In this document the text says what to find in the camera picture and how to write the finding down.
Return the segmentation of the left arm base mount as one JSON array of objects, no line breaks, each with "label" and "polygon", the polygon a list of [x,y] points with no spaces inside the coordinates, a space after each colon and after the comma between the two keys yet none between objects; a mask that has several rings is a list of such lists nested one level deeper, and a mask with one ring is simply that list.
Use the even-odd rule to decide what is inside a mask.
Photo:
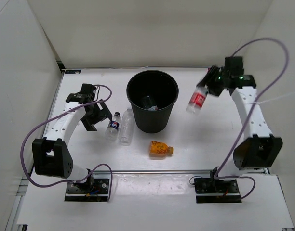
[{"label": "left arm base mount", "polygon": [[93,174],[90,183],[67,183],[65,202],[108,202],[111,193],[111,175],[109,173]]}]

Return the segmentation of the small pepsi bottle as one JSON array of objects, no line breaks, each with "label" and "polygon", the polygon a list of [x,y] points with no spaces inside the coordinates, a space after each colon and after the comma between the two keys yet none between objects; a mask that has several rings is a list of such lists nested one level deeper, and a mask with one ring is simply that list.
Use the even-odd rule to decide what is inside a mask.
[{"label": "small pepsi bottle", "polygon": [[118,132],[121,125],[121,115],[119,112],[115,112],[112,120],[109,122],[105,131],[105,136],[111,141],[115,141],[118,137]]}]

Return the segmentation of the clear unlabeled plastic bottle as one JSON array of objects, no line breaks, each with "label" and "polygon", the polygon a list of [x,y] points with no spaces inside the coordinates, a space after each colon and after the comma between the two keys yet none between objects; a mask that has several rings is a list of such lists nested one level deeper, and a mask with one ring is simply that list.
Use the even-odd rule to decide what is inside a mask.
[{"label": "clear unlabeled plastic bottle", "polygon": [[131,108],[127,108],[127,110],[123,113],[121,120],[121,127],[119,131],[119,143],[121,145],[130,145],[133,139],[134,134],[134,113]]}]

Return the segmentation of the red label water bottle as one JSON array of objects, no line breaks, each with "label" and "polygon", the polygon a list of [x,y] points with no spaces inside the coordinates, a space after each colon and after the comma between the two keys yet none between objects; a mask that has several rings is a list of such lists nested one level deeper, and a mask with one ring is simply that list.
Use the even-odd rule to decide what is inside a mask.
[{"label": "red label water bottle", "polygon": [[207,94],[208,89],[206,87],[196,87],[186,107],[186,111],[198,115],[206,100]]}]

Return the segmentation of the blue orange label bottle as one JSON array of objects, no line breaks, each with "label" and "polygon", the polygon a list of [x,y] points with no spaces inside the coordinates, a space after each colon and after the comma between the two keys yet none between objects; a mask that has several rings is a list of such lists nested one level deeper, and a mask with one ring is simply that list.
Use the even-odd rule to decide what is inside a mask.
[{"label": "blue orange label bottle", "polygon": [[158,106],[153,97],[147,95],[141,98],[142,107],[146,110],[158,110]]}]

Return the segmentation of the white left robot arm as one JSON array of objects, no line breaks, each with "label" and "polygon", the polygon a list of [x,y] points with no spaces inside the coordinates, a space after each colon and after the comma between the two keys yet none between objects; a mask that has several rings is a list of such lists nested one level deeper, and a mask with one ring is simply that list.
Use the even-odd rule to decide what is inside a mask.
[{"label": "white left robot arm", "polygon": [[97,131],[95,124],[112,118],[104,102],[91,104],[95,95],[95,90],[69,94],[64,106],[66,114],[56,120],[42,139],[33,141],[36,174],[77,182],[78,188],[85,193],[93,190],[94,180],[89,176],[91,171],[74,164],[67,146],[80,122],[87,131]]}]

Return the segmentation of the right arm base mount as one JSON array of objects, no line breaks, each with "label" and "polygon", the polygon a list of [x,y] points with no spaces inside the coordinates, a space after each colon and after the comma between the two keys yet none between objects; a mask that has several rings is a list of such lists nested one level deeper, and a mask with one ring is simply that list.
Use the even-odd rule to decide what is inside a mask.
[{"label": "right arm base mount", "polygon": [[241,203],[241,194],[236,180],[216,180],[212,170],[208,177],[194,176],[189,179],[194,186],[197,204]]}]

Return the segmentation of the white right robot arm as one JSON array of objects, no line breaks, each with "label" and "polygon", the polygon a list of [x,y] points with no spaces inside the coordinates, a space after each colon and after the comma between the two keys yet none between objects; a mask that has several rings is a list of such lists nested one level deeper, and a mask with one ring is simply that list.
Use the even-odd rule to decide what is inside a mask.
[{"label": "white right robot arm", "polygon": [[239,178],[252,170],[269,168],[279,154],[283,141],[276,137],[267,125],[257,102],[257,86],[252,75],[243,70],[238,75],[223,67],[212,66],[197,84],[207,87],[209,94],[220,96],[229,91],[242,123],[242,129],[233,143],[224,162],[217,168],[215,177],[210,179],[210,188],[221,192],[227,187],[227,180]]}]

